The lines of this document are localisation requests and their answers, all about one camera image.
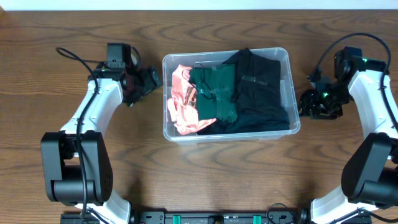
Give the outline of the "pink printed shirt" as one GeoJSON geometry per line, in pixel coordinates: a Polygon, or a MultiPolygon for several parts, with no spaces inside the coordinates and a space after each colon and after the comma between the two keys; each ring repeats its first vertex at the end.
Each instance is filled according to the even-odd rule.
{"type": "Polygon", "coordinates": [[[181,135],[196,133],[216,121],[216,118],[198,119],[197,90],[189,82],[191,69],[179,65],[172,72],[171,97],[167,100],[171,121],[181,135]]]}

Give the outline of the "black garment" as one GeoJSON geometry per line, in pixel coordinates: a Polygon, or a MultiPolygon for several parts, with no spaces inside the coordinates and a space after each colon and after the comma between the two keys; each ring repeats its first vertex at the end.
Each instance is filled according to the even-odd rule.
{"type": "Polygon", "coordinates": [[[223,62],[235,66],[235,94],[239,116],[287,119],[281,105],[278,60],[258,56],[245,48],[223,62]]]}

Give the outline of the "dark navy garment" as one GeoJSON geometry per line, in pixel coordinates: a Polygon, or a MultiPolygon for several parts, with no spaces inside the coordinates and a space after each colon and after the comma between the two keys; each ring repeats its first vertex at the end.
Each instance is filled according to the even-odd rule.
{"type": "Polygon", "coordinates": [[[235,122],[216,121],[197,132],[198,135],[255,133],[264,131],[288,130],[289,116],[285,110],[262,113],[260,111],[242,110],[238,112],[235,122]]]}

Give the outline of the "clear plastic storage container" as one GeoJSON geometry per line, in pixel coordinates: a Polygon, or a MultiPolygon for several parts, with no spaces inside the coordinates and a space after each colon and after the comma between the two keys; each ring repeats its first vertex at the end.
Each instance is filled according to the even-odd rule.
{"type": "Polygon", "coordinates": [[[172,97],[172,72],[178,65],[201,65],[202,67],[215,67],[229,59],[235,50],[218,52],[199,52],[185,54],[168,54],[162,60],[163,73],[163,134],[168,141],[177,144],[196,144],[199,142],[217,141],[241,141],[241,140],[275,140],[287,135],[298,133],[301,128],[301,121],[297,109],[297,100],[294,90],[294,82],[290,67],[289,53],[282,47],[271,47],[263,49],[252,49],[255,55],[271,60],[278,60],[281,63],[280,72],[280,102],[289,116],[289,129],[281,131],[266,131],[254,133],[236,134],[211,134],[197,135],[195,133],[181,135],[172,122],[167,109],[167,100],[172,97]]]}

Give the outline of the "dark green shirt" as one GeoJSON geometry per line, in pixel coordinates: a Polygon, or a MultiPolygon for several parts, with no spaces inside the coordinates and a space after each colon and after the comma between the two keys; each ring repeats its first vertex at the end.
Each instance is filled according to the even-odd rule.
{"type": "Polygon", "coordinates": [[[198,119],[218,119],[234,122],[238,118],[235,93],[236,69],[234,64],[216,67],[194,67],[189,82],[196,88],[198,119]]]}

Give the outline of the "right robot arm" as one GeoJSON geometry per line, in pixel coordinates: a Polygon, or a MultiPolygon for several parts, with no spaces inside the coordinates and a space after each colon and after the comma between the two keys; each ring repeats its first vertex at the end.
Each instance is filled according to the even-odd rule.
{"type": "Polygon", "coordinates": [[[374,211],[397,206],[397,114],[389,86],[386,62],[363,57],[359,48],[345,47],[335,54],[332,83],[316,71],[312,88],[300,97],[298,112],[312,119],[336,119],[344,104],[355,102],[364,141],[343,168],[340,186],[312,200],[307,223],[370,223],[374,211]]]}

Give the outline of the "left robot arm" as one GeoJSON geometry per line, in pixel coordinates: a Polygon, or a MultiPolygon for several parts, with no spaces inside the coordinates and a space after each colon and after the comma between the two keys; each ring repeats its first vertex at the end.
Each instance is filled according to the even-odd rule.
{"type": "Polygon", "coordinates": [[[131,204],[113,189],[113,170],[104,134],[115,109],[134,105],[161,86],[152,67],[97,68],[75,114],[41,139],[45,190],[52,202],[76,207],[61,223],[136,223],[131,204]]]}

